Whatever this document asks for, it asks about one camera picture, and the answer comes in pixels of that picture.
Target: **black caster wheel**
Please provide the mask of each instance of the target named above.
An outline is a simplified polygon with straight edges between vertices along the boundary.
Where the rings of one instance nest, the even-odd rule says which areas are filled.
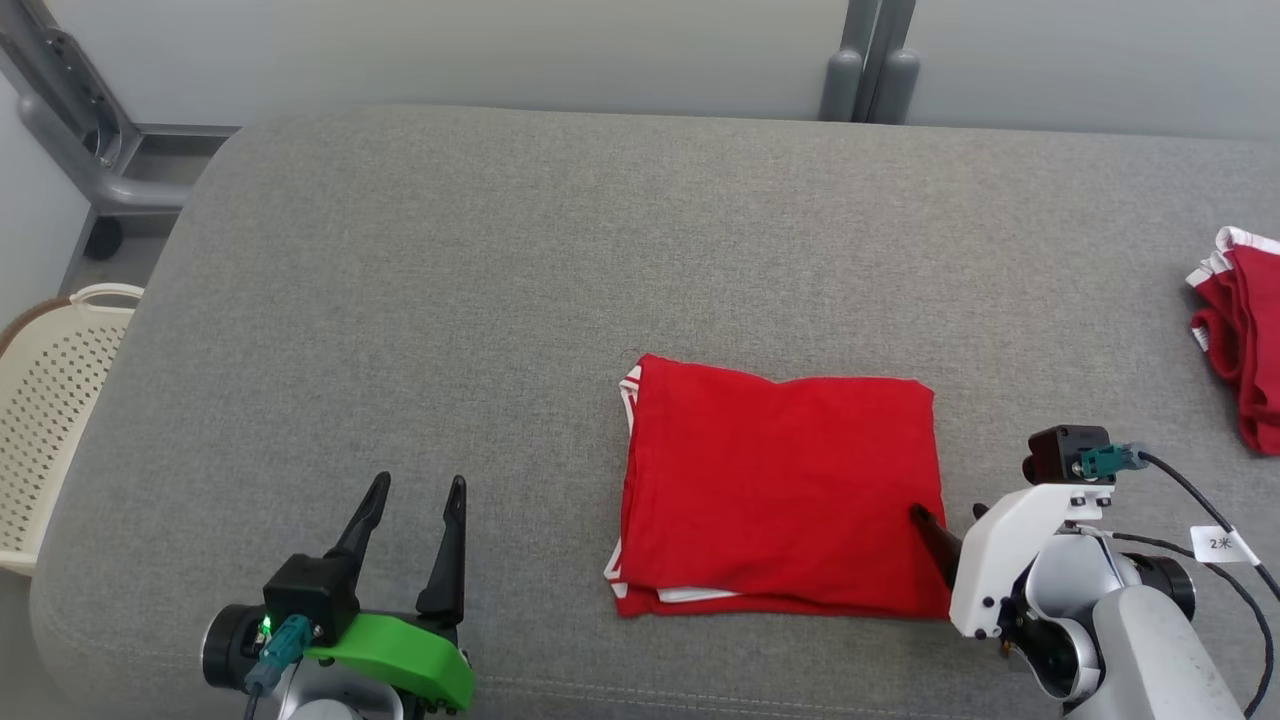
[[[120,220],[99,218],[88,233],[88,242],[84,243],[84,256],[90,260],[110,260],[122,242],[124,233],[120,231]]]

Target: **gray table surface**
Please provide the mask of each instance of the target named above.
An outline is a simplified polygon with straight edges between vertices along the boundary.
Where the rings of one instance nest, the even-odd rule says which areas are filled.
[[[412,607],[462,473],[475,717],[1053,717],[942,623],[620,620],[617,380],[640,350],[919,378],[961,530],[1023,487],[1030,433],[1102,424],[1280,559],[1280,465],[1239,442],[1183,284],[1220,225],[1280,236],[1277,188],[1277,147],[1171,138],[422,106],[247,128],[178,220],[68,475],[41,652],[95,717],[236,716],[201,679],[210,618],[329,547],[383,469],[360,596]],[[1149,471],[1108,518],[1180,541],[1206,521]],[[1247,700],[1252,616],[1193,575]]]

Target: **perforated plastic basket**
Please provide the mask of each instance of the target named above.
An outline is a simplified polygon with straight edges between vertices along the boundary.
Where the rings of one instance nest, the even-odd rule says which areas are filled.
[[[0,334],[0,568],[27,575],[45,538],[81,432],[115,359],[129,307],[92,297],[142,297],[104,283],[42,302]]]

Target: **white partition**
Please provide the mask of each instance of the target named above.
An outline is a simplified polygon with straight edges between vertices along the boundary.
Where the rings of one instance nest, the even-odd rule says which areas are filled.
[[[918,0],[910,124],[1280,137],[1274,0]]]
[[[88,201],[18,120],[0,76],[0,328],[58,295]]]
[[[133,120],[348,102],[815,118],[847,0],[45,0]]]

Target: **folded red cloth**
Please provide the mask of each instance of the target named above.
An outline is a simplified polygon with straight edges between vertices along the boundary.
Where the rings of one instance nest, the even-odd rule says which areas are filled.
[[[645,355],[622,395],[631,448],[605,570],[620,615],[947,616],[909,516],[919,502],[943,518],[928,387]]]
[[[1225,227],[1216,245],[1187,278],[1210,305],[1192,332],[1236,392],[1245,445],[1280,455],[1280,242]]]

